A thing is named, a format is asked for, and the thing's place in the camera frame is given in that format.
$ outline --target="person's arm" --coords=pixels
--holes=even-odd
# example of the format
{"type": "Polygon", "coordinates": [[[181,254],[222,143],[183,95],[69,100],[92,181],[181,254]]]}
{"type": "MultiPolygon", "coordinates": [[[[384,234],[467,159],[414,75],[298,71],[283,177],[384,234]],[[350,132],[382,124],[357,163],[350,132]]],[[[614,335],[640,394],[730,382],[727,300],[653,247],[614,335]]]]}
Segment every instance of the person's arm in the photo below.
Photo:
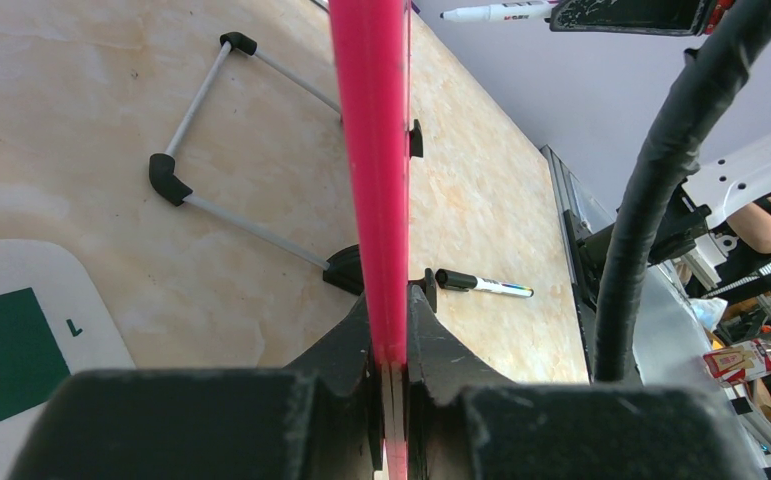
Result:
{"type": "Polygon", "coordinates": [[[727,224],[750,248],[771,254],[771,215],[751,203],[727,218],[727,224]]]}

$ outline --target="plastic bag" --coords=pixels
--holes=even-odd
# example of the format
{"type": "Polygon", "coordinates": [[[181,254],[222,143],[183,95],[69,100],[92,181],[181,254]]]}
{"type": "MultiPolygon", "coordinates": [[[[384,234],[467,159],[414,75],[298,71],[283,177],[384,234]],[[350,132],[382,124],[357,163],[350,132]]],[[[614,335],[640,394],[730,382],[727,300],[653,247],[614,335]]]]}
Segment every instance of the plastic bag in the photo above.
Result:
{"type": "Polygon", "coordinates": [[[694,316],[697,317],[697,321],[703,328],[713,332],[715,327],[718,326],[718,322],[721,321],[721,317],[724,316],[724,311],[727,309],[727,301],[722,298],[710,298],[703,300],[700,298],[691,299],[691,309],[694,311],[694,316]]]}

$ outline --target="black clip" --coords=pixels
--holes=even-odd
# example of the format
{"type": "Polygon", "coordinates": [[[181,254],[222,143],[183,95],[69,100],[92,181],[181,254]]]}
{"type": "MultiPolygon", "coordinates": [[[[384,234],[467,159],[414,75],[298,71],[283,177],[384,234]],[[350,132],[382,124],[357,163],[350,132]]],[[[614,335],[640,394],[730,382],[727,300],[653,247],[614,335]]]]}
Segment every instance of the black clip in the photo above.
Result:
{"type": "Polygon", "coordinates": [[[409,285],[420,287],[426,296],[426,301],[429,302],[429,306],[432,308],[432,313],[438,313],[438,285],[435,283],[435,276],[432,274],[431,268],[423,271],[422,279],[409,280],[409,285]]]}
{"type": "Polygon", "coordinates": [[[409,132],[409,156],[423,158],[423,130],[420,121],[414,119],[414,127],[409,132]]]}

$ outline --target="wooden table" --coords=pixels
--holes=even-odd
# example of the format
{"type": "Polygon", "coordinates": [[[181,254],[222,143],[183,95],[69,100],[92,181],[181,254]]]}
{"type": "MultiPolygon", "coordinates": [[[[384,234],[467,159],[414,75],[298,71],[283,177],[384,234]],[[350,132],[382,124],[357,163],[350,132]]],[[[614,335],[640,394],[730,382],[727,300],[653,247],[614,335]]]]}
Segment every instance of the wooden table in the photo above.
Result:
{"type": "MultiPolygon", "coordinates": [[[[0,238],[87,268],[140,367],[283,365],[355,297],[320,271],[149,186],[227,31],[338,98],[308,0],[0,0],[0,238]]],[[[411,265],[535,288],[443,293],[439,318],[518,381],[585,382],[545,160],[413,19],[411,265]]],[[[323,257],[357,241],[337,115],[258,59],[227,60],[177,154],[201,196],[323,257]]]]}

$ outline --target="black cable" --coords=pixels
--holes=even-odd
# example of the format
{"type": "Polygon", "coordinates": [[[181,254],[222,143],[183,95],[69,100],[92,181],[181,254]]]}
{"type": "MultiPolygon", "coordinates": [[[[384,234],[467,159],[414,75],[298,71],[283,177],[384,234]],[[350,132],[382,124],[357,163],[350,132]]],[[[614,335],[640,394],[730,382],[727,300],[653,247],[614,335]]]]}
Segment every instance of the black cable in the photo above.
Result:
{"type": "Polygon", "coordinates": [[[694,173],[700,144],[747,83],[771,40],[771,0],[739,0],[671,86],[627,183],[597,300],[594,379],[624,376],[647,256],[677,185],[694,173]]]}

